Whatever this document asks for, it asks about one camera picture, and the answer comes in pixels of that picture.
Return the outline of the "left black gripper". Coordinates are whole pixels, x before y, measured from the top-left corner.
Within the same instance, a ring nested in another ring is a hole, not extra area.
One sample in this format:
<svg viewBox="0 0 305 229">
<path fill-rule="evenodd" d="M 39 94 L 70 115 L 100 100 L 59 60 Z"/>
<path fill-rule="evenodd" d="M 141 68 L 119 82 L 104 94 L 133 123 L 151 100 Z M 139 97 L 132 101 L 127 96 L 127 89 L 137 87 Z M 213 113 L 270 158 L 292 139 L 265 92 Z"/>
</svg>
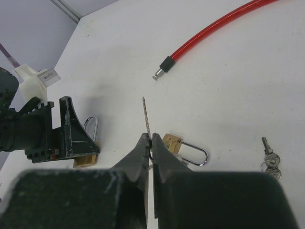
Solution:
<svg viewBox="0 0 305 229">
<path fill-rule="evenodd" d="M 91 156 L 100 147 L 85 131 L 73 107 L 72 98 L 59 99 L 61 126 L 52 128 L 54 102 L 44 104 L 31 98 L 14 116 L 14 149 L 24 150 L 32 163 L 51 162 Z"/>
</svg>

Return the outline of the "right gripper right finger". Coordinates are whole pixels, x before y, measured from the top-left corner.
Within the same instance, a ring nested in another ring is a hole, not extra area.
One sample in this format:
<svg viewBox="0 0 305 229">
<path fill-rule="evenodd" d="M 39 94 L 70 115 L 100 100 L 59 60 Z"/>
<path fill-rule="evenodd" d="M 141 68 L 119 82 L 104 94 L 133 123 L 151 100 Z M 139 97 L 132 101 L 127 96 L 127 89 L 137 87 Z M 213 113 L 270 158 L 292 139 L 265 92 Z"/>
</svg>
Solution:
<svg viewBox="0 0 305 229">
<path fill-rule="evenodd" d="M 161 229 L 296 229 L 279 182 L 262 172 L 192 171 L 152 136 L 154 216 Z"/>
</svg>

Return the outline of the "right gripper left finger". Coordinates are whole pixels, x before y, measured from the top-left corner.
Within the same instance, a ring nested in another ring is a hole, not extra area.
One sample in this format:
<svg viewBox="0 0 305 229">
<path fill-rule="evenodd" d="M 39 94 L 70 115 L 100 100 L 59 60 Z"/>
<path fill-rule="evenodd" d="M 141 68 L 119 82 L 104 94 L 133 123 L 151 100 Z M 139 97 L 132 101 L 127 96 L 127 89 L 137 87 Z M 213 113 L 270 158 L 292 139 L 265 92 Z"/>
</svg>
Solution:
<svg viewBox="0 0 305 229">
<path fill-rule="evenodd" d="M 0 206 L 3 229 L 145 229 L 151 141 L 109 169 L 20 173 Z"/>
</svg>

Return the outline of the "red cable lock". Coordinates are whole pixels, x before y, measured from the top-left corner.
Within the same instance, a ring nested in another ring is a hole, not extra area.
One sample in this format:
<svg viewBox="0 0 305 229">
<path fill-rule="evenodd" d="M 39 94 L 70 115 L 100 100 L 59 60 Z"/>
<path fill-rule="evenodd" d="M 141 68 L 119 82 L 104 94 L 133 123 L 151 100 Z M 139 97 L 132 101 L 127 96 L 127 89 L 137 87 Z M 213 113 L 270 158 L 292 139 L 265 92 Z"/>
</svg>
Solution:
<svg viewBox="0 0 305 229">
<path fill-rule="evenodd" d="M 186 53 L 188 53 L 197 44 L 199 44 L 201 41 L 203 41 L 205 38 L 216 32 L 217 30 L 233 22 L 234 20 L 244 16 L 245 14 L 250 13 L 258 8 L 266 6 L 273 2 L 276 2 L 276 0 L 252 0 L 217 19 L 207 27 L 203 28 L 193 37 L 191 37 L 171 55 L 167 56 L 164 61 L 159 65 L 159 69 L 156 71 L 152 78 L 154 80 L 158 80 L 165 73 L 169 72 L 177 63 L 177 61 L 179 61 Z"/>
</svg>

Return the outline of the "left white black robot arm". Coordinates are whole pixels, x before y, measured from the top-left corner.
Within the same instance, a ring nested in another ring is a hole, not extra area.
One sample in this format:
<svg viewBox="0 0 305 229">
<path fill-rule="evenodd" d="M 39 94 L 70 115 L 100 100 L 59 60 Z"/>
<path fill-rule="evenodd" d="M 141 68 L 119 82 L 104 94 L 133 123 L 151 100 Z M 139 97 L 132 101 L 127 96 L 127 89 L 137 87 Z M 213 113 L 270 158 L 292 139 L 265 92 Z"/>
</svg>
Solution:
<svg viewBox="0 0 305 229">
<path fill-rule="evenodd" d="M 24 150 L 33 163 L 97 155 L 100 147 L 79 122 L 71 97 L 59 99 L 61 126 L 52 127 L 53 102 L 42 104 L 32 97 L 20 111 L 10 105 L 19 82 L 10 72 L 0 70 L 0 150 Z"/>
</svg>

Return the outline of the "small brass padlock long shackle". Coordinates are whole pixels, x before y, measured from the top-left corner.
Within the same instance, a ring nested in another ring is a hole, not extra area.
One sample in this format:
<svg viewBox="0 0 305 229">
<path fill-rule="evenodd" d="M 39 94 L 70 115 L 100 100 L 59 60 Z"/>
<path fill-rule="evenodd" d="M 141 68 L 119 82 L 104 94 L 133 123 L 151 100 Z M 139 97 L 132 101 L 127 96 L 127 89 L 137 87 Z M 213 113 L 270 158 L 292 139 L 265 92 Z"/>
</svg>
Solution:
<svg viewBox="0 0 305 229">
<path fill-rule="evenodd" d="M 163 141 L 167 149 L 187 166 L 194 165 L 202 167 L 209 160 L 209 154 L 205 149 L 187 143 L 178 136 L 165 134 Z"/>
</svg>

